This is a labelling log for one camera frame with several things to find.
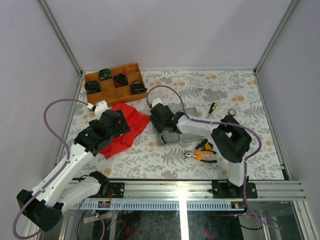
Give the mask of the grey plastic tool case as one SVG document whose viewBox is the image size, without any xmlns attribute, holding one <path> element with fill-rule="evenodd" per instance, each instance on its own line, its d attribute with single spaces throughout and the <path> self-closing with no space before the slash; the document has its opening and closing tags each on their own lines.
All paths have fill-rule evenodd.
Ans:
<svg viewBox="0 0 320 240">
<path fill-rule="evenodd" d="M 163 131 L 162 133 L 159 133 L 156 131 L 155 127 L 153 127 L 153 129 L 155 130 L 156 140 L 160 147 L 176 145 L 180 142 L 190 143 L 194 141 L 201 141 L 204 138 L 196 134 L 178 134 L 169 132 L 167 130 Z"/>
</svg>

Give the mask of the black yellow screwdriver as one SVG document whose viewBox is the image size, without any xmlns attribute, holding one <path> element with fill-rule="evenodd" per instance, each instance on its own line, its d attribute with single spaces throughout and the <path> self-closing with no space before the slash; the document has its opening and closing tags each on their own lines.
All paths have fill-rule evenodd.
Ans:
<svg viewBox="0 0 320 240">
<path fill-rule="evenodd" d="M 211 105 L 210 105 L 210 108 L 209 108 L 209 111 L 207 113 L 208 116 L 211 116 L 212 115 L 212 112 L 215 110 L 217 106 L 217 103 L 216 102 L 213 102 Z"/>
</svg>

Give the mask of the black electrical tape roll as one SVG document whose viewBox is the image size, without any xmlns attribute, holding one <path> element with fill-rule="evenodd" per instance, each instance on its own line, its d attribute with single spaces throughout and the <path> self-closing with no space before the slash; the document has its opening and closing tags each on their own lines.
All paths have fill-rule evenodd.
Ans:
<svg viewBox="0 0 320 240">
<path fill-rule="evenodd" d="M 228 115 L 234 117 L 237 114 L 237 112 L 234 109 L 228 110 Z"/>
</svg>

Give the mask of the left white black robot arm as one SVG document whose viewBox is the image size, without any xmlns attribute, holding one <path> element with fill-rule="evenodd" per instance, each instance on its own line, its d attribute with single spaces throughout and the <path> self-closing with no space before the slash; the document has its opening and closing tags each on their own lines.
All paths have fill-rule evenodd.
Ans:
<svg viewBox="0 0 320 240">
<path fill-rule="evenodd" d="M 42 231 L 51 230 L 62 215 L 83 199 L 105 197 L 109 179 L 98 171 L 67 187 L 75 174 L 112 141 L 128 133 L 130 127 L 121 110 L 105 110 L 99 119 L 89 122 L 70 147 L 69 154 L 32 190 L 22 189 L 16 196 L 22 214 Z"/>
</svg>

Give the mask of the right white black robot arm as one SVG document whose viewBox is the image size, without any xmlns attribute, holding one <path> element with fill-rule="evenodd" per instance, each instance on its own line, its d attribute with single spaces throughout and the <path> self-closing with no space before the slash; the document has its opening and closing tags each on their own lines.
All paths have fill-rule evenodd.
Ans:
<svg viewBox="0 0 320 240">
<path fill-rule="evenodd" d="M 234 117 L 226 115 L 220 122 L 213 123 L 182 111 L 173 113 L 167 105 L 158 103 L 150 109 L 149 118 L 158 133 L 193 134 L 214 142 L 220 155 L 228 161 L 229 194 L 237 198 L 245 193 L 243 158 L 250 149 L 252 138 Z"/>
</svg>

